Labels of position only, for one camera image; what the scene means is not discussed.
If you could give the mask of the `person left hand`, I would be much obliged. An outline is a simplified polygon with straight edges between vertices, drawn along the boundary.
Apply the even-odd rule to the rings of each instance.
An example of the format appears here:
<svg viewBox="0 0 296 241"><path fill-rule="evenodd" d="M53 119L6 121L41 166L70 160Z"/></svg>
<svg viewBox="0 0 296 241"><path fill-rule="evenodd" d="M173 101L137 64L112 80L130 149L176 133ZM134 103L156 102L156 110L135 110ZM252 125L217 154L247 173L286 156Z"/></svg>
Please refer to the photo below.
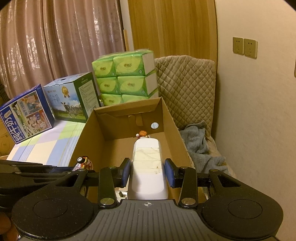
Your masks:
<svg viewBox="0 0 296 241"><path fill-rule="evenodd" d="M0 214L0 235L1 240L6 241L17 241L19 236L16 227L4 212Z"/></svg>

